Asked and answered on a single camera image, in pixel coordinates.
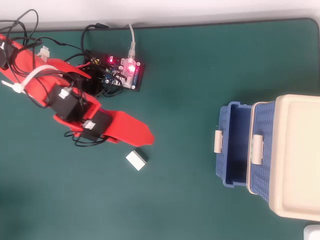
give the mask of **blue basket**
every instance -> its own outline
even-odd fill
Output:
[[[216,174],[229,188],[246,186],[250,105],[232,101],[220,110],[218,130],[222,131],[222,150],[216,155]]]
[[[259,103],[255,106],[253,117],[253,134],[263,136],[262,164],[251,163],[251,184],[253,193],[260,195],[269,202],[269,181],[273,127],[276,102]]]

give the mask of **plastic container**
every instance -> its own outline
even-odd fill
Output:
[[[247,187],[281,217],[320,221],[320,97],[279,96],[252,112]]]
[[[251,107],[232,101],[220,110],[214,143],[216,174],[229,188],[246,186]]]

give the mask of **white wall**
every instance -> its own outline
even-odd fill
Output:
[[[79,29],[96,22],[140,27],[296,17],[320,23],[320,0],[11,0],[2,5],[0,19],[15,19],[29,8],[38,11],[40,29]],[[33,14],[23,18],[29,27],[34,21]]]

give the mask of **circuit board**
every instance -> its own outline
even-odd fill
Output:
[[[104,66],[108,66],[106,71],[110,74],[119,73],[123,77],[120,77],[122,86],[126,89],[131,89],[136,92],[140,90],[142,77],[144,74],[145,64],[140,61],[128,62],[130,59],[121,58],[107,53],[92,52],[96,57],[97,64],[100,63]],[[104,77],[106,84],[110,84],[108,76]],[[113,81],[111,84],[119,86],[118,81]]]

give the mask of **white clip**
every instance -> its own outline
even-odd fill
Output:
[[[3,84],[3,85],[6,85],[6,86],[8,86],[8,87],[10,87],[10,88],[12,88],[15,92],[17,92],[18,94],[20,94],[20,93],[26,93],[25,91],[24,91],[24,88],[22,87],[22,85],[20,84],[20,83],[14,83],[14,84],[11,84],[11,83],[9,83],[9,82],[7,82],[7,81],[3,81],[3,80],[1,80],[1,83]]]
[[[84,124],[82,125],[85,129],[89,129],[89,130],[92,130],[94,128],[96,124],[91,121],[91,120],[87,120],[84,122]]]
[[[58,96],[62,99],[65,99],[67,96],[69,96],[71,90],[72,90],[71,88],[66,88],[66,87],[62,88]]]
[[[56,69],[54,66],[51,66],[51,65],[42,65],[42,66],[39,66],[37,67],[36,69],[34,69],[32,72],[29,73],[28,76],[26,76],[26,78],[21,82],[21,83],[14,83],[14,84],[10,84],[6,81],[1,81],[2,84],[12,88],[15,92],[17,92],[18,94],[20,93],[26,93],[24,91],[26,85],[30,82],[31,79],[33,79],[35,77],[35,75],[37,75],[39,72],[41,72],[42,70],[45,70],[45,69],[54,69],[54,70],[58,70]]]
[[[46,46],[43,46],[40,49],[40,52],[37,54],[37,56],[41,57],[41,59],[45,62],[47,62],[47,59],[50,57],[50,51],[49,48]]]
[[[222,151],[223,132],[221,130],[215,130],[214,134],[214,152],[220,154]]]
[[[262,159],[264,158],[264,136],[254,134],[251,149],[251,162],[256,165],[261,165]]]

